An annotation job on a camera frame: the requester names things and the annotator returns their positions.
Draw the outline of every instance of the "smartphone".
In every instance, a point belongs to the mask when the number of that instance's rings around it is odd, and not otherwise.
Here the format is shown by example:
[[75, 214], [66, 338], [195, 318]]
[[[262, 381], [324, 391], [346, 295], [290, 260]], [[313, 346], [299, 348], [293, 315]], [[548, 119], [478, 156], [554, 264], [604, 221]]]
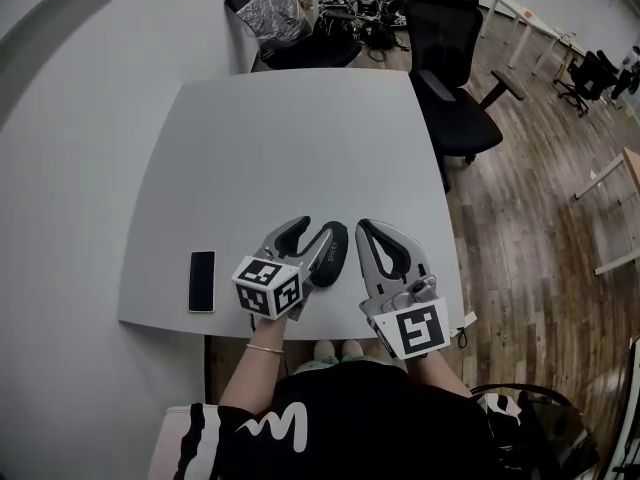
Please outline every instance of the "smartphone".
[[189, 274], [189, 311], [191, 313], [213, 313], [215, 267], [214, 251], [191, 253]]

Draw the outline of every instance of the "chair seat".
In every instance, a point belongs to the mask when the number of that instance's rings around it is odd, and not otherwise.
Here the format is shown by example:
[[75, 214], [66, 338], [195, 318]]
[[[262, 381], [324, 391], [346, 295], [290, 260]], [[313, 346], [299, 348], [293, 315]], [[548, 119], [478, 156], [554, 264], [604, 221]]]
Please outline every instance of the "chair seat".
[[362, 50], [351, 38], [310, 35], [282, 50], [275, 50], [262, 61], [271, 69], [341, 68]]
[[414, 88], [431, 141], [440, 154], [476, 155], [502, 142], [496, 123], [464, 89], [450, 89], [456, 101], [449, 103], [417, 80]]

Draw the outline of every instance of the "bracelet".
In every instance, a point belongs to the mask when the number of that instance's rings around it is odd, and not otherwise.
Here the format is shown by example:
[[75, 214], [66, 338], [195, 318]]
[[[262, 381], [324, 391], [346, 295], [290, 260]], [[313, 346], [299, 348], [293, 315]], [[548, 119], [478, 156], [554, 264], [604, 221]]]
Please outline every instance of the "bracelet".
[[255, 350], [263, 350], [264, 352], [271, 352], [272, 354], [284, 355], [284, 350], [276, 350], [275, 348], [267, 348], [267, 347], [258, 347], [257, 345], [252, 345], [251, 343], [247, 343], [247, 348], [253, 348]]

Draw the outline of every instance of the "plastic wrapping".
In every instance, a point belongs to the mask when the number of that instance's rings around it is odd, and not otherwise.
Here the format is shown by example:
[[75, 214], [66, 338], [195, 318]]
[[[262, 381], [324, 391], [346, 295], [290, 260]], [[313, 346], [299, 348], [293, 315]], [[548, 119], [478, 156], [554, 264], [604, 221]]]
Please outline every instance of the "plastic wrapping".
[[311, 24], [298, 0], [251, 0], [237, 14], [263, 49], [287, 48], [311, 34]]

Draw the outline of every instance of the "table leg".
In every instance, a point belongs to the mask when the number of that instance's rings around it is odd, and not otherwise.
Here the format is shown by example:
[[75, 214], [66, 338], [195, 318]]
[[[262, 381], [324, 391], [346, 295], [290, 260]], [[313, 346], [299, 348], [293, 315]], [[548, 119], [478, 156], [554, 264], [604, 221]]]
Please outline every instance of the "table leg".
[[489, 9], [489, 14], [487, 14], [486, 19], [484, 20], [484, 24], [482, 25], [482, 29], [480, 30], [480, 37], [484, 37], [487, 33], [487, 29], [489, 28], [489, 22], [491, 18], [493, 18], [493, 13], [496, 12], [496, 6], [498, 5], [498, 0], [493, 0], [491, 4], [491, 8]]
[[598, 175], [595, 178], [593, 178], [589, 183], [584, 185], [581, 189], [579, 189], [575, 193], [575, 198], [576, 199], [580, 199], [583, 195], [585, 195], [587, 192], [589, 192], [589, 190], [591, 190], [598, 183], [600, 183], [603, 179], [605, 179], [607, 176], [609, 176], [609, 174], [611, 174], [615, 170], [615, 168], [618, 167], [622, 163], [624, 163], [624, 158], [622, 157], [622, 155], [618, 155], [617, 157], [615, 157], [609, 163], [609, 165], [607, 165], [602, 171], [600, 171], [598, 173]]
[[320, 16], [319, 0], [311, 0], [311, 5], [313, 6], [313, 23], [311, 25], [315, 25], [316, 21], [318, 21], [318, 17]]
[[504, 42], [504, 44], [509, 44], [511, 42], [511, 40], [513, 39], [513, 36], [516, 35], [519, 23], [520, 23], [520, 18], [516, 16], [513, 19], [513, 26], [511, 27], [511, 32], [509, 32], [509, 35], [507, 36], [507, 40]]
[[513, 67], [516, 65], [516, 62], [518, 61], [518, 57], [520, 57], [520, 53], [522, 53], [522, 49], [524, 48], [524, 45], [527, 42], [527, 39], [529, 39], [530, 35], [531, 35], [531, 26], [527, 25], [527, 28], [524, 29], [524, 32], [522, 33], [522, 37], [518, 42], [518, 46], [516, 46], [516, 51], [513, 52], [513, 55], [509, 60], [510, 68], [513, 69]]
[[533, 71], [531, 72], [533, 75], [538, 74], [538, 70], [542, 67], [544, 62], [547, 60], [547, 57], [551, 55], [551, 52], [553, 51], [553, 47], [556, 45], [557, 42], [558, 40], [555, 37], [551, 38], [551, 42], [549, 43], [549, 48], [547, 48], [545, 52], [542, 55], [540, 55], [538, 62], [536, 62], [536, 67], [533, 68]]
[[633, 261], [638, 257], [640, 257], [640, 249], [634, 249], [626, 256], [623, 256], [622, 258], [618, 258], [617, 260], [612, 261], [611, 263], [607, 263], [606, 265], [602, 265], [601, 267], [598, 267], [595, 270], [595, 273], [597, 276], [599, 276], [600, 274], [609, 272], [610, 270], [613, 270], [614, 268], [618, 268], [619, 266], [624, 265], [625, 263], [629, 263], [630, 261]]

